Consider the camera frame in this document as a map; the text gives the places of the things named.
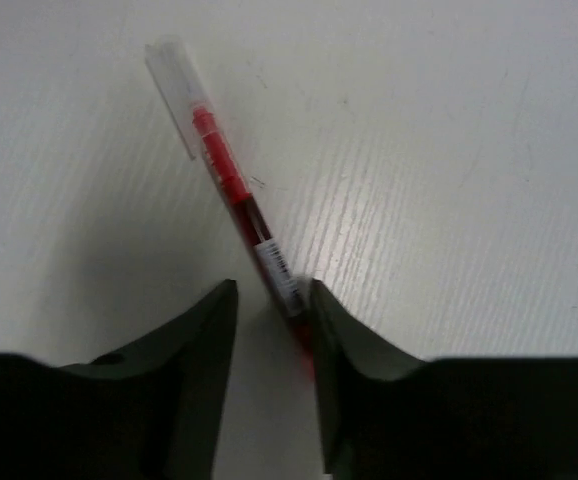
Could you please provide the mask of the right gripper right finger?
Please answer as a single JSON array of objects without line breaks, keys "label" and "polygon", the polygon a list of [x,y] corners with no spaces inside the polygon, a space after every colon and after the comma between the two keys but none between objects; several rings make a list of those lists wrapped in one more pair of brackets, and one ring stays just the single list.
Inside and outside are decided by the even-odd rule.
[{"label": "right gripper right finger", "polygon": [[419,359],[310,286],[335,479],[578,479],[578,357]]}]

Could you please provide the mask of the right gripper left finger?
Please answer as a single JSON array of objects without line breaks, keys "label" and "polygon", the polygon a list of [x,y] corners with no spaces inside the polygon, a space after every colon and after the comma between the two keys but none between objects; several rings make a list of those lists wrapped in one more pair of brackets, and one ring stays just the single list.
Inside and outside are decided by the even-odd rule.
[{"label": "right gripper left finger", "polygon": [[236,333],[226,280],[85,364],[0,353],[0,479],[209,479]]}]

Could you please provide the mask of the red gel pen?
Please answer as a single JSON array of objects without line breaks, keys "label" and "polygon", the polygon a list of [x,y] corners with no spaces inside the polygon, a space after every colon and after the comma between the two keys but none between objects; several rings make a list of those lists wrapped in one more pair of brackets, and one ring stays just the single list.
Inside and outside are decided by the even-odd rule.
[{"label": "red gel pen", "polygon": [[175,38],[145,46],[145,63],[188,156],[200,158],[245,242],[265,286],[301,350],[309,374],[314,373],[311,329],[306,303],[235,160],[187,49]]}]

